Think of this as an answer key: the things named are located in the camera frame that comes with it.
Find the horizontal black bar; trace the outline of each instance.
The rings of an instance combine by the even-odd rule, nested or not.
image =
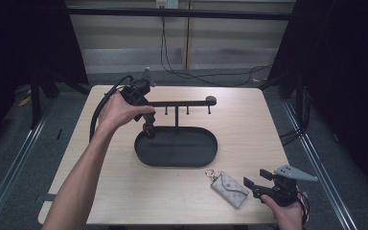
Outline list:
[[[92,8],[92,7],[19,7],[25,13],[67,13],[83,15],[126,15],[126,16],[164,16],[164,17],[200,17],[232,18],[256,20],[281,20],[292,18],[292,13],[254,12],[254,11],[201,11],[181,9],[141,9],[141,8]]]
[[[153,107],[173,107],[173,106],[213,106],[217,101],[180,101],[180,102],[149,102]]]

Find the power outlet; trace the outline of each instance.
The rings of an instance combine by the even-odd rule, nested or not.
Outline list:
[[[167,8],[168,9],[178,9],[178,0],[168,0]]]
[[[166,0],[156,0],[156,8],[157,9],[166,9],[167,1]]]

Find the keychain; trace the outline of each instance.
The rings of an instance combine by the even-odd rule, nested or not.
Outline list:
[[[214,170],[206,170],[205,175],[213,181],[211,188],[228,200],[235,208],[239,208],[249,192],[225,172],[215,175]]]

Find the forearm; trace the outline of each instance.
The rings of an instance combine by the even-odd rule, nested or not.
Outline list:
[[[88,219],[113,130],[99,126],[52,204],[43,229],[82,229]]]

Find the small wallet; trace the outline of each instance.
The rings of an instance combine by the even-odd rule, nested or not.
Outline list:
[[[235,208],[239,208],[249,192],[225,172],[213,178],[211,187],[228,200]]]

